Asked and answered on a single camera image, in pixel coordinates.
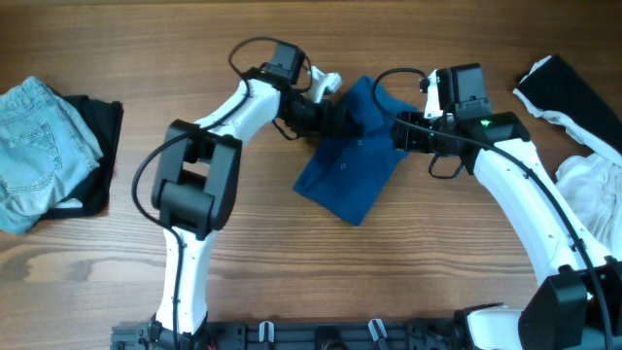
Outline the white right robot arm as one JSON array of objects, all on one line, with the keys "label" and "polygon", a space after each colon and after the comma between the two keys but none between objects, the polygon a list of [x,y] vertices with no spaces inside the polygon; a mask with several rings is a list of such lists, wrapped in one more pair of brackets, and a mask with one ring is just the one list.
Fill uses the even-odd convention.
[{"label": "white right robot arm", "polygon": [[457,157],[492,195],[531,261],[537,290],[526,306],[475,306],[455,315],[455,349],[618,349],[621,262],[588,232],[540,164],[512,113],[394,117],[400,150]]}]

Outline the blue t-shirt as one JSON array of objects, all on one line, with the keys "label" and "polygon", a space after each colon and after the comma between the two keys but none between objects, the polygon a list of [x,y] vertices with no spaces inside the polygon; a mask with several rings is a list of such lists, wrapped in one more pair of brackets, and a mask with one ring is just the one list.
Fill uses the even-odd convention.
[{"label": "blue t-shirt", "polygon": [[397,165],[408,156],[394,147],[394,121],[377,108],[373,83],[368,76],[360,77],[342,100],[363,134],[323,139],[294,184],[295,192],[354,226],[363,222]]}]

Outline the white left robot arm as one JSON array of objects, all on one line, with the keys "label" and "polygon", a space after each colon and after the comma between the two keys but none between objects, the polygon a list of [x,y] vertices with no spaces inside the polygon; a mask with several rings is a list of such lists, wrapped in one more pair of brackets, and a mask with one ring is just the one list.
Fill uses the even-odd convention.
[{"label": "white left robot arm", "polygon": [[166,242],[163,297],[139,344],[155,349],[207,349],[207,280],[219,231],[237,194],[243,147],[267,123],[291,122],[304,132],[335,130],[340,117],[327,99],[342,79],[311,67],[309,87],[292,72],[269,67],[243,73],[231,97],[196,122],[176,120],[155,150],[152,189],[156,223]]}]

